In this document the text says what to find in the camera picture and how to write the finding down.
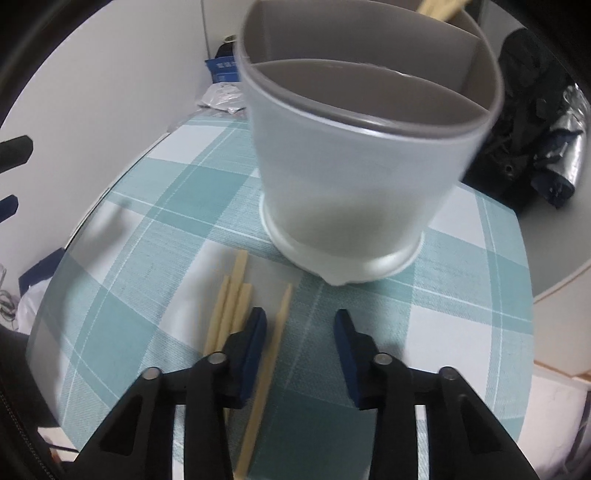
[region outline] cup base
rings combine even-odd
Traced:
[[[277,250],[296,266],[318,275],[329,285],[335,287],[346,283],[364,283],[390,277],[410,266],[423,247],[425,234],[416,242],[397,252],[370,260],[357,260],[330,255],[316,248],[304,245],[281,230],[265,205],[265,195],[261,194],[259,215],[262,227],[271,238]]]

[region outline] table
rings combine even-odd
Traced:
[[[270,319],[285,285],[296,287],[250,478],[366,473],[375,413],[355,410],[348,398],[332,334],[339,308],[409,366],[456,367],[518,438],[533,365],[532,295],[512,211],[458,185],[411,267],[331,287],[273,247],[259,221],[260,194],[248,121],[196,116],[137,162],[85,221],[49,285],[27,352],[74,445],[84,445],[144,368],[173,371],[200,358],[237,248],[251,254],[245,281]],[[248,408],[232,419],[234,459],[247,419]],[[420,409],[417,429],[426,479]],[[178,421],[177,469],[182,438]]]

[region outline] cable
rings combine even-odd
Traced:
[[[0,288],[4,283],[4,277],[6,276],[6,268],[1,266],[0,274]],[[8,323],[10,323],[11,330],[16,330],[18,325],[15,327],[14,322],[17,316],[17,306],[12,299],[12,296],[6,290],[0,290],[0,316]]]
[[[49,448],[53,448],[54,450],[62,450],[63,452],[71,452],[71,453],[80,453],[75,448],[60,447],[59,445],[54,445],[53,443],[49,443],[47,440],[45,440],[45,443]]]

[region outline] chopstick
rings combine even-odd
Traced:
[[[223,348],[224,343],[230,335],[232,328],[232,320],[236,310],[236,301],[242,280],[244,280],[244,271],[246,270],[246,262],[248,260],[248,251],[239,250],[234,263],[234,269],[230,276],[230,286],[228,287],[228,296],[223,306],[222,321],[220,322],[219,331],[217,333],[216,351]]]
[[[232,328],[230,333],[240,332],[244,328],[244,322],[248,315],[248,307],[251,305],[252,298],[252,284],[243,283],[238,294],[238,302],[236,303],[236,311],[232,319]]]
[[[423,0],[417,12],[447,22],[469,2],[470,0]]]
[[[220,331],[220,320],[222,320],[223,306],[226,302],[226,295],[230,285],[230,277],[224,275],[222,286],[217,294],[215,307],[213,308],[212,318],[209,321],[209,329],[207,330],[207,339],[205,340],[205,347],[203,347],[203,356],[210,355],[215,351],[217,336]]]
[[[256,437],[261,426],[261,420],[265,411],[265,405],[267,404],[269,390],[271,389],[275,363],[277,362],[277,356],[279,355],[279,348],[281,346],[281,337],[289,316],[292,295],[293,286],[289,284],[283,294],[279,312],[275,317],[273,337],[271,338],[269,349],[262,362],[256,393],[252,402],[251,416],[246,425],[240,456],[238,457],[236,469],[234,470],[234,480],[245,480],[248,474],[248,469],[250,468],[252,454],[254,453],[256,444]]]

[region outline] zipper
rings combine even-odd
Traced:
[[[10,406],[10,403],[7,401],[7,399],[4,396],[4,393],[2,392],[2,390],[0,390],[0,401],[2,401],[2,404],[4,405],[4,409],[6,410],[6,412],[8,412],[8,415],[10,416],[13,425],[17,428],[17,431],[20,434],[20,437],[21,437],[22,441],[27,446],[30,454],[32,454],[32,456],[36,460],[37,464],[45,472],[46,478],[48,478],[50,480],[57,480],[56,476],[51,473],[51,471],[49,470],[49,468],[47,468],[47,466],[45,465],[45,462],[43,462],[43,460],[41,460],[41,458],[39,457],[39,454],[37,453],[37,450],[35,449],[35,447],[31,443],[31,441],[30,441],[27,433],[25,432],[25,430],[21,426],[21,422],[18,420],[17,416],[12,411],[12,408]]]

